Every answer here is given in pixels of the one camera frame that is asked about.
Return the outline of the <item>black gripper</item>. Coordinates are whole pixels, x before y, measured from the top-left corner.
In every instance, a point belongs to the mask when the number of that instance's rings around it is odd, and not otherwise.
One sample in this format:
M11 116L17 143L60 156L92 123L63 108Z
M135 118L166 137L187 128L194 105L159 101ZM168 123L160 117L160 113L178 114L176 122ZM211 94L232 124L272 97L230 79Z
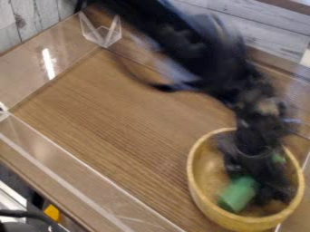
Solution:
M289 204L295 187L287 177L287 165L274 159L278 149L266 146L259 139L227 132L216 137L216 147L223 153L226 172L231 177L250 175L258 182L255 203L263 206L270 200Z

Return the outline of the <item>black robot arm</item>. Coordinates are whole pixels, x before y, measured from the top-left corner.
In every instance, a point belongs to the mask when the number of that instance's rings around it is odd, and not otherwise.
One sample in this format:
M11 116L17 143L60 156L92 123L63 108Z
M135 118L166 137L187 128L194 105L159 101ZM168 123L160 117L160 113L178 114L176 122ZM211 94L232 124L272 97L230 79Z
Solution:
M290 202L297 189L284 165L283 139L295 119L272 79L248 56L242 35L216 15L190 18L162 0L97 0L142 32L188 73L184 80L148 83L160 92L198 92L234 112L236 129L215 137L230 176L258 182L259 205Z

